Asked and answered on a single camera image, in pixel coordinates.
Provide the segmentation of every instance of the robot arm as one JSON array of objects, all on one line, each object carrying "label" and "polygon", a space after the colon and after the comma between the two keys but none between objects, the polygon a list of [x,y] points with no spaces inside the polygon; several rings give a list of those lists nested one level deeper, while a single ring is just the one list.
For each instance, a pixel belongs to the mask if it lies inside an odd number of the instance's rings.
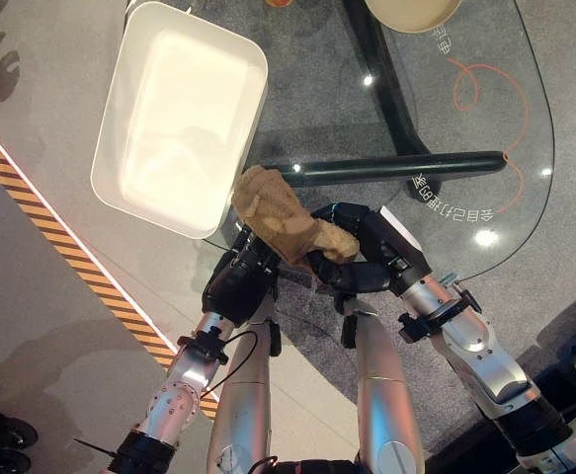
[{"label": "robot arm", "polygon": [[[460,285],[451,291],[432,277],[421,246],[386,207],[375,212],[337,203],[314,215],[356,235],[368,262],[386,270],[388,280],[381,273],[372,274],[369,285],[375,288],[373,280],[378,279],[382,289],[404,300],[413,313],[399,318],[402,338],[408,343],[430,338],[481,411],[514,447],[521,465],[545,474],[576,469],[576,433],[501,348],[490,321],[469,292]],[[342,276],[351,272],[336,266],[332,273],[330,266],[314,256],[314,270],[339,276],[342,290],[346,287]]]},{"label": "robot arm", "polygon": [[257,311],[273,292],[280,259],[250,229],[222,256],[203,294],[204,316],[180,350],[167,379],[153,394],[145,419],[136,425],[114,455],[107,471],[162,474],[178,447],[178,436],[200,411],[200,399],[220,364],[233,330]]}]

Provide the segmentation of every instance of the beige glove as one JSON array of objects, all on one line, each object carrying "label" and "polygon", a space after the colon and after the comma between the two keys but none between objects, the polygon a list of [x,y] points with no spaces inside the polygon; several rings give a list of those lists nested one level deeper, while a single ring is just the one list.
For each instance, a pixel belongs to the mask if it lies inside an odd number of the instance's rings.
[{"label": "beige glove", "polygon": [[247,170],[235,185],[232,204],[252,231],[290,264],[308,267],[304,257],[312,250],[342,264],[360,250],[349,232],[311,217],[277,170]]}]

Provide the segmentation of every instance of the white rectangular container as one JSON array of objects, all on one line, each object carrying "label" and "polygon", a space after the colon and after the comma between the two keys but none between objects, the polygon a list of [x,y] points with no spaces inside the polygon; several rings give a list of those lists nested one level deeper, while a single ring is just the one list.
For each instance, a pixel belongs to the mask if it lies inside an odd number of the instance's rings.
[{"label": "white rectangular container", "polygon": [[266,95],[249,39],[159,2],[131,14],[91,182],[107,205],[187,237],[220,225]]}]

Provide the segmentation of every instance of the hazard stripe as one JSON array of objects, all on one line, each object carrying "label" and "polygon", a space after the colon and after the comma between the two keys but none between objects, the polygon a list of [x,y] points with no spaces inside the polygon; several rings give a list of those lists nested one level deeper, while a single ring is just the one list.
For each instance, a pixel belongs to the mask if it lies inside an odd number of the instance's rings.
[{"label": "hazard stripe", "polygon": [[[13,198],[45,239],[65,259],[79,277],[97,295],[101,302],[116,316],[145,350],[163,367],[169,368],[175,354],[158,336],[150,324],[134,309],[101,269],[90,260],[79,244],[57,221],[38,196],[29,188],[18,171],[0,152],[0,185]],[[200,407],[207,417],[214,420],[218,403],[203,399]]]}]

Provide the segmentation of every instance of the glass tabletop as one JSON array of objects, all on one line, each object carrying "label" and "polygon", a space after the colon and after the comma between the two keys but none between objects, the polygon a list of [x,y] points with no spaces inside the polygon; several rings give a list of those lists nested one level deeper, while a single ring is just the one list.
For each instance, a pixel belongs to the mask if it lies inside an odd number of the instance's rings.
[{"label": "glass tabletop", "polygon": [[[505,153],[507,166],[486,176],[298,188],[307,208],[387,205],[439,276],[485,272],[535,229],[551,182],[553,135],[514,2],[464,0],[445,25],[422,34],[396,33],[371,17],[392,71],[369,51],[372,25],[356,21],[369,15],[362,1],[294,0],[284,8],[262,0],[171,3],[191,6],[266,53],[268,95],[246,166],[416,154],[395,136],[400,121],[416,129],[420,150]],[[387,104],[396,96],[407,123]]]}]

